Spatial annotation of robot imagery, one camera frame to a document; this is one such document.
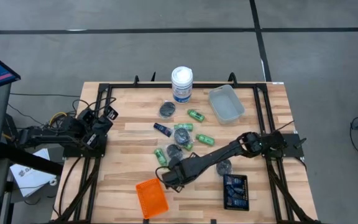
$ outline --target table leg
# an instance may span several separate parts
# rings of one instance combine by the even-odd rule
[[[13,163],[49,174],[61,175],[63,171],[63,166],[56,162],[35,156],[4,143],[0,143],[0,157],[10,159]]]

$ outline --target small green bottle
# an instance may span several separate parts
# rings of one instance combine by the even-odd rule
[[[195,110],[188,110],[187,113],[194,119],[196,119],[197,121],[199,122],[203,122],[204,120],[204,115],[198,113],[197,111]]]
[[[215,140],[211,137],[208,137],[204,134],[197,134],[196,139],[198,139],[200,142],[204,144],[208,144],[210,146],[213,146],[215,144]]]
[[[183,146],[187,151],[191,151],[191,149],[193,148],[193,143],[189,143],[187,146]]]
[[[178,128],[184,128],[187,131],[192,131],[193,130],[193,124],[191,123],[186,123],[186,124],[175,124],[173,126],[173,128],[178,129]]]
[[[168,165],[167,159],[165,158],[161,148],[154,150],[154,154],[157,156],[158,162],[160,163],[161,166]]]

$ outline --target concrete floor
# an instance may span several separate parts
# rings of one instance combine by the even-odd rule
[[[262,27],[358,27],[358,1],[256,0]],[[0,30],[252,27],[247,0],[0,0]],[[358,32],[263,34],[273,81],[285,82],[296,128],[307,137],[308,177],[319,219],[358,223]],[[178,65],[195,80],[262,81],[254,33],[0,35],[0,59],[22,76],[16,93],[79,95],[85,81],[167,81]],[[70,98],[11,96],[39,121]],[[19,127],[34,124],[12,110]],[[354,132],[358,146],[358,131]],[[47,222],[53,199],[17,203],[13,223]]]

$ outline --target orange basket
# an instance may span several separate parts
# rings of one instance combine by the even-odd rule
[[[167,199],[157,178],[137,184],[136,191],[145,219],[168,211]]]

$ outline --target wooden table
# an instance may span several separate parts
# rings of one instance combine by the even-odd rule
[[[81,99],[88,103],[94,102],[98,85],[99,83],[96,82],[86,82]],[[282,83],[267,83],[267,87],[275,126],[279,128],[293,119],[287,93]],[[177,123],[193,123],[195,126],[191,133],[193,137],[200,133],[215,138],[216,144],[213,147],[195,141],[193,151],[200,156],[225,146],[244,132],[260,132],[252,89],[235,89],[246,108],[246,114],[239,121],[228,126],[221,126],[218,123],[208,103],[209,91],[210,89],[193,89],[189,103],[176,104],[177,110],[173,117],[162,119],[158,116],[158,109],[165,100],[173,101],[171,89],[113,89],[112,95],[117,101],[112,106],[118,111],[119,116],[108,132],[108,146],[106,155],[101,160],[92,223],[142,223],[143,216],[135,185],[155,178],[154,172],[159,164],[153,154],[154,149],[173,143],[173,138],[167,138],[153,128],[154,122],[171,128]],[[268,127],[262,94],[260,98],[265,126]],[[84,103],[80,103],[78,109],[81,111],[85,106]],[[202,123],[195,121],[187,115],[187,109],[196,109],[205,115],[206,119]],[[282,132],[291,133],[294,130],[295,127],[291,124],[282,129]],[[66,161],[62,180],[66,179],[68,170],[75,160],[76,158],[71,158]],[[78,191],[83,160],[76,165],[70,176],[63,196],[62,210],[70,204]],[[211,219],[217,219],[218,223],[274,223],[275,216],[265,160],[260,156],[253,159],[238,156],[230,160],[234,174],[248,176],[249,212],[223,209],[222,178],[216,173],[215,166],[212,166],[194,182],[186,185],[179,194],[172,189],[165,190],[169,211],[151,218],[150,222],[210,223]],[[311,218],[317,218],[305,168],[292,158],[284,159],[284,168],[290,193],[306,214]],[[56,209],[62,185],[63,181],[60,182],[55,202]],[[281,193],[279,198],[283,219],[286,219]],[[81,218],[85,217],[87,201],[88,196],[85,195]]]

